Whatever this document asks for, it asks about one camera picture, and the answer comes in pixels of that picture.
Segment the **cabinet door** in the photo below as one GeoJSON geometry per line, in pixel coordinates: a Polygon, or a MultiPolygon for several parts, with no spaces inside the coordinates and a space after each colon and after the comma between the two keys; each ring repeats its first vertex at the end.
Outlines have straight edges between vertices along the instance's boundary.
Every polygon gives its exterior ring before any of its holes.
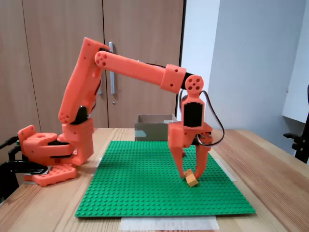
{"type": "MultiPolygon", "coordinates": [[[[27,0],[23,4],[41,129],[61,133],[58,112],[83,39],[104,42],[102,1],[27,0]]],[[[105,74],[101,89],[91,116],[95,127],[108,127],[105,74]]]]}
{"type": "MultiPolygon", "coordinates": [[[[39,132],[20,0],[0,0],[0,77],[0,143],[31,124],[39,132]]],[[[13,147],[0,150],[0,164],[9,159],[7,152],[13,147]]],[[[21,159],[20,152],[16,158],[21,159]]]]}
{"type": "MultiPolygon", "coordinates": [[[[114,53],[146,63],[179,65],[182,0],[103,0],[105,44],[114,53]]],[[[111,94],[107,74],[109,126],[132,128],[138,114],[173,114],[176,94],[114,74],[111,94]]]]}

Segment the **wire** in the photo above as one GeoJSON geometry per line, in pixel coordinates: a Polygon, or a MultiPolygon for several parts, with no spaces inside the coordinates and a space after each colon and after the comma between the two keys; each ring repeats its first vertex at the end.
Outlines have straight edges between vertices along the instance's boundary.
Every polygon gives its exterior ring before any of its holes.
{"type": "Polygon", "coordinates": [[[224,135],[225,135],[224,127],[223,127],[222,123],[220,122],[218,116],[216,115],[215,111],[213,110],[213,107],[212,107],[212,105],[211,105],[211,101],[210,101],[210,99],[209,99],[209,96],[208,96],[207,92],[203,90],[203,91],[201,91],[201,93],[204,93],[204,94],[205,94],[205,97],[206,97],[206,100],[207,100],[207,102],[208,102],[208,104],[209,104],[209,108],[211,109],[212,115],[215,117],[215,119],[216,119],[217,122],[219,123],[219,125],[220,125],[220,127],[221,127],[221,129],[222,129],[222,131],[223,131],[223,135],[222,135],[222,138],[221,138],[219,141],[217,141],[217,142],[215,142],[215,143],[213,143],[213,144],[209,144],[209,145],[203,143],[203,142],[199,139],[198,134],[196,135],[196,138],[197,138],[198,143],[201,144],[201,145],[203,145],[203,146],[208,146],[208,147],[209,147],[209,146],[215,146],[215,145],[219,144],[219,143],[223,140],[223,138],[224,138],[224,135]]]}
{"type": "Polygon", "coordinates": [[[185,96],[182,98],[182,95],[183,95],[183,89],[180,90],[180,93],[179,93],[179,100],[178,100],[180,112],[182,111],[182,101],[188,97],[187,95],[185,95],[185,96]]]}

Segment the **metal handle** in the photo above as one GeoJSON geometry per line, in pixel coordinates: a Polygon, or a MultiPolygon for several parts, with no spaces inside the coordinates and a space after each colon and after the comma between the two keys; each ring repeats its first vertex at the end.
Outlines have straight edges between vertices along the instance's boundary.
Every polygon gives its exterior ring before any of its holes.
{"type": "MultiPolygon", "coordinates": [[[[110,42],[109,46],[111,48],[111,52],[113,52],[113,43],[110,42]]],[[[110,71],[110,74],[111,74],[111,94],[115,94],[114,72],[110,71]]]]}
{"type": "Polygon", "coordinates": [[[99,89],[98,89],[98,94],[99,94],[99,95],[102,95],[101,84],[102,84],[102,77],[101,77],[100,87],[99,87],[99,89]]]}

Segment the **table surface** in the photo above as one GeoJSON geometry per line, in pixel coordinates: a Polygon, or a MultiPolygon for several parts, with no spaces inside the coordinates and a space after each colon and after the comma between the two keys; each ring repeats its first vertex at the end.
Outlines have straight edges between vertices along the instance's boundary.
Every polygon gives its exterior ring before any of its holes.
{"type": "MultiPolygon", "coordinates": [[[[213,132],[214,139],[221,132],[213,132]]],[[[0,206],[1,231],[118,231],[120,218],[74,216],[112,140],[134,140],[134,129],[96,129],[94,154],[76,179],[55,185],[21,185],[0,206]]],[[[227,130],[210,151],[236,178],[256,214],[217,217],[220,232],[309,231],[309,167],[247,130],[227,130]]]]}

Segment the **brown box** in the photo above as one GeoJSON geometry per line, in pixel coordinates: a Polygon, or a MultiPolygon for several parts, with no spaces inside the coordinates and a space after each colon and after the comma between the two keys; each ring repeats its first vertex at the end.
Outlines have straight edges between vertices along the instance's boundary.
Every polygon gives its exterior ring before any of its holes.
{"type": "Polygon", "coordinates": [[[172,115],[139,115],[135,122],[135,141],[167,141],[168,123],[176,122],[172,115]]]}

